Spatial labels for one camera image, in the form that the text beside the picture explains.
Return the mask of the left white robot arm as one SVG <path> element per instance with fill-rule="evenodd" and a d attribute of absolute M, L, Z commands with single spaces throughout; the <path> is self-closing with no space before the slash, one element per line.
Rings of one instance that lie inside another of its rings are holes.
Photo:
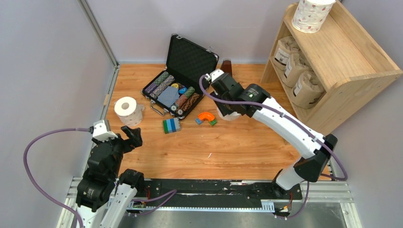
<path fill-rule="evenodd" d="M 119 173 L 124 154 L 143 145 L 140 128 L 121 127 L 127 139 L 104 123 L 90 128 L 95 146 L 77 186 L 77 227 L 116 228 L 134 196 L 145 192 L 144 174 L 127 169 Z"/>

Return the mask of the brown roll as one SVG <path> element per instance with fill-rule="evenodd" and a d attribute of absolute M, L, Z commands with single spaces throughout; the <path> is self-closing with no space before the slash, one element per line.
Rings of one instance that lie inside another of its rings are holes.
<path fill-rule="evenodd" d="M 321 82 L 313 71 L 303 72 L 292 89 L 291 101 L 303 109 L 314 107 L 325 93 Z"/>
<path fill-rule="evenodd" d="M 282 75 L 283 83 L 288 87 L 293 87 L 300 75 L 305 71 L 310 71 L 311 66 L 302 51 L 291 54 Z"/>
<path fill-rule="evenodd" d="M 292 36 L 279 39 L 275 48 L 274 64 L 280 70 L 285 70 L 291 55 L 297 53 L 299 50 L 300 48 Z"/>

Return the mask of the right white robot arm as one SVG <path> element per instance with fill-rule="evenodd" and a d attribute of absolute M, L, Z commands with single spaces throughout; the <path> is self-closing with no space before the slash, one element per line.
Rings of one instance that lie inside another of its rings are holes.
<path fill-rule="evenodd" d="M 303 181 L 317 182 L 331 158 L 337 138 L 318 133 L 287 112 L 268 91 L 257 84 L 243 88 L 229 73 L 215 70 L 201 76 L 203 93 L 232 113 L 247 115 L 275 131 L 299 153 L 300 159 L 282 169 L 271 185 L 272 194 L 284 198 Z"/>

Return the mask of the white toilet paper roll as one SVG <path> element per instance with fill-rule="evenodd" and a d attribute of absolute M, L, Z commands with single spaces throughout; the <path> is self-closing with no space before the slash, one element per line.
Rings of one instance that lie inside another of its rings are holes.
<path fill-rule="evenodd" d="M 134 98 L 126 96 L 115 102 L 114 112 L 124 125 L 134 127 L 143 120 L 144 108 L 143 104 L 139 104 Z"/>

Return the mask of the patterned paper roll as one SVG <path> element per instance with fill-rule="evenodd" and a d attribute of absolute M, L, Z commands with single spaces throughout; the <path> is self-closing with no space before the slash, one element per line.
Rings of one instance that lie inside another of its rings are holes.
<path fill-rule="evenodd" d="M 316 33 L 326 20 L 335 0 L 300 0 L 292 26 L 303 33 Z"/>
<path fill-rule="evenodd" d="M 239 114 L 237 112 L 233 112 L 231 114 L 223 115 L 223 113 L 219 110 L 219 108 L 217 108 L 217 113 L 218 113 L 219 117 L 222 120 L 225 120 L 225 121 L 234 121 L 234 120 L 238 119 L 241 116 L 241 114 Z"/>

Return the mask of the brown roll front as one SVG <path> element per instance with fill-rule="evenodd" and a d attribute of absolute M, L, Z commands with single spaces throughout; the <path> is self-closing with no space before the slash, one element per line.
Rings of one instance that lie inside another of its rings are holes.
<path fill-rule="evenodd" d="M 311 66 L 302 51 L 291 54 L 282 75 L 283 83 L 288 87 L 293 87 L 300 75 L 305 71 L 310 71 Z"/>

